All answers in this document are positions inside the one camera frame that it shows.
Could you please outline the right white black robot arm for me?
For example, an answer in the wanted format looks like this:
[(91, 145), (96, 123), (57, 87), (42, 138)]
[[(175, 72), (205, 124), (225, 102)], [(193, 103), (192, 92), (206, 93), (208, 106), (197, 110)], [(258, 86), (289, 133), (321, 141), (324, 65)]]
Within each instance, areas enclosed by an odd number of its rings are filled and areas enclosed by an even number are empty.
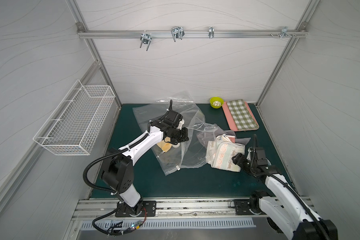
[(248, 155), (237, 154), (233, 163), (260, 180), (272, 193), (254, 192), (248, 201), (249, 210), (266, 214), (269, 225), (289, 240), (337, 240), (338, 229), (330, 220), (320, 217), (288, 184), (279, 169), (266, 158), (260, 147), (249, 148)]

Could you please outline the white patterned towel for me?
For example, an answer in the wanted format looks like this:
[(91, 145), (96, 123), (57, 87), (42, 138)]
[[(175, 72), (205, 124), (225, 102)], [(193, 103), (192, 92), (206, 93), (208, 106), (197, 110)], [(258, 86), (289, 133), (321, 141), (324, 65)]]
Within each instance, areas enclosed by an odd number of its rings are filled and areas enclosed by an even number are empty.
[(220, 135), (214, 141), (208, 141), (206, 162), (215, 169), (240, 172), (241, 167), (234, 164), (233, 157), (244, 154), (245, 149), (245, 145), (233, 143), (225, 135)]

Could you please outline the yellow towel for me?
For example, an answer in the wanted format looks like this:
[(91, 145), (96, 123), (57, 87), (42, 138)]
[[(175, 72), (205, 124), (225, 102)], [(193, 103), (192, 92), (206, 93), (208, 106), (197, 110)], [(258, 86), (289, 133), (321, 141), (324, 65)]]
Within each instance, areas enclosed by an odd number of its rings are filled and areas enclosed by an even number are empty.
[(171, 149), (172, 144), (166, 143), (165, 141), (160, 141), (159, 143), (157, 143), (157, 146), (161, 149), (162, 152), (166, 153)]

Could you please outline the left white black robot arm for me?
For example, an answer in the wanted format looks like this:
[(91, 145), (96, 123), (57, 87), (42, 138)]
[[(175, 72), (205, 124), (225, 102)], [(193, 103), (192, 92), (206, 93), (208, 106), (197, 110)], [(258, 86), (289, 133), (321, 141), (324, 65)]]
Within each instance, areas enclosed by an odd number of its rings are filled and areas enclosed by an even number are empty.
[(120, 153), (112, 157), (101, 178), (128, 207), (136, 208), (143, 201), (133, 184), (135, 164), (148, 150), (162, 141), (171, 145), (187, 142), (188, 129), (183, 127), (184, 123), (180, 113), (168, 109), (162, 117), (150, 120), (147, 130), (141, 136), (121, 147)]

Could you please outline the clear plastic vacuum bag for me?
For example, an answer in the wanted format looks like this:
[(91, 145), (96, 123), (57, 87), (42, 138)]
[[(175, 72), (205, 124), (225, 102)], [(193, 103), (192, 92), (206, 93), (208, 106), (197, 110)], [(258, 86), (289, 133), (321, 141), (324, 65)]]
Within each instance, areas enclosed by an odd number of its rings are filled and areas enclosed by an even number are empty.
[(182, 91), (152, 104), (133, 108), (141, 130), (152, 123), (164, 124), (164, 139), (152, 147), (164, 174), (211, 164), (217, 141), (233, 142), (235, 134), (208, 124), (191, 95)]

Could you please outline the grey towel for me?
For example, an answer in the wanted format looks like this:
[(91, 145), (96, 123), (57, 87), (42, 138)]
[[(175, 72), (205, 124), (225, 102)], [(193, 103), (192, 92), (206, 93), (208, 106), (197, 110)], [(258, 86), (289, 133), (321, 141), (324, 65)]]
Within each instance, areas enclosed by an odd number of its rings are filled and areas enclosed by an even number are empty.
[(197, 134), (199, 142), (207, 147), (208, 142), (217, 140), (219, 136), (223, 136), (224, 141), (231, 141), (232, 143), (247, 145), (251, 138), (237, 138), (236, 133), (232, 130), (224, 131), (220, 127), (216, 126), (214, 132), (200, 132)]

